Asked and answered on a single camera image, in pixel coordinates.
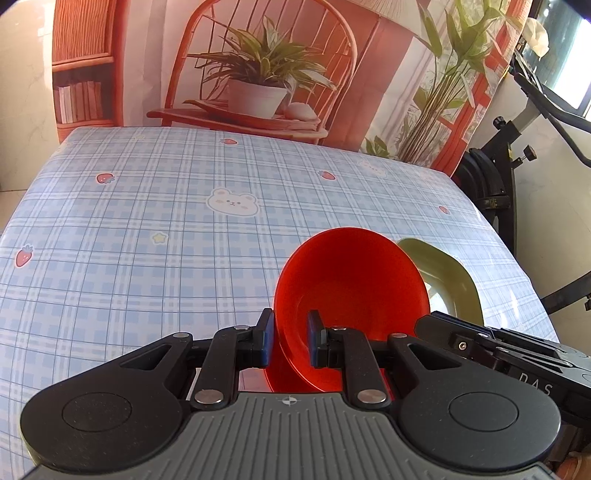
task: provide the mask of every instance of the bear face print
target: bear face print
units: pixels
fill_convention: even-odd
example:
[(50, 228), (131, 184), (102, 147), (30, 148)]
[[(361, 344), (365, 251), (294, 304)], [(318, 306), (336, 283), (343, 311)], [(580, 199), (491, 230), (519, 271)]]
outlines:
[(373, 165), (367, 158), (364, 158), (361, 162), (359, 162), (359, 165), (367, 173), (373, 174), (377, 177), (380, 177), (381, 179), (384, 179), (387, 176), (387, 173), (383, 168)]
[(251, 217), (258, 213), (256, 198), (250, 193), (237, 195), (226, 189), (212, 191), (207, 199), (207, 206), (214, 212), (240, 217)]

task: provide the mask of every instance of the white flower pot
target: white flower pot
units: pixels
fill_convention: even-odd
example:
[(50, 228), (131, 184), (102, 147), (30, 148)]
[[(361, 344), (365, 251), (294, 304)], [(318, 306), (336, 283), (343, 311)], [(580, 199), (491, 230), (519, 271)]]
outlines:
[(228, 80), (228, 110), (233, 113), (272, 118), (287, 94), (286, 88)]

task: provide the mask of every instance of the star print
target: star print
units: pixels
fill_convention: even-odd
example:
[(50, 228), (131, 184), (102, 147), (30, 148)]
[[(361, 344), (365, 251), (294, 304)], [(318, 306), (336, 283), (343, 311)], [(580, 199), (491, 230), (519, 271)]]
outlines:
[(152, 241), (157, 245), (165, 244), (166, 240), (168, 240), (168, 235), (166, 233), (158, 232), (152, 235)]

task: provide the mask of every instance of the window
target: window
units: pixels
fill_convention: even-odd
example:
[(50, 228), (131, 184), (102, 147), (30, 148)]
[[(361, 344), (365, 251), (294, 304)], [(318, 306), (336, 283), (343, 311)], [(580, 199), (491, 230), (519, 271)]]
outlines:
[(590, 118), (591, 24), (563, 0), (541, 0), (537, 11), (537, 19), (548, 31), (550, 51), (539, 58), (525, 46), (523, 55), (554, 103)]

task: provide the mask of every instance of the crosshair symbol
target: crosshair symbol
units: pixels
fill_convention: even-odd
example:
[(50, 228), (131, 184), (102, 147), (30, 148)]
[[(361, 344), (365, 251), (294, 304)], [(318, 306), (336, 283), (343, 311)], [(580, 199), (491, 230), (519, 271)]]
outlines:
[(296, 399), (292, 396), (289, 396), (289, 397), (283, 398), (281, 400), (281, 403), (283, 403), (284, 405), (287, 405), (288, 407), (291, 407), (293, 404), (298, 403), (298, 399)]

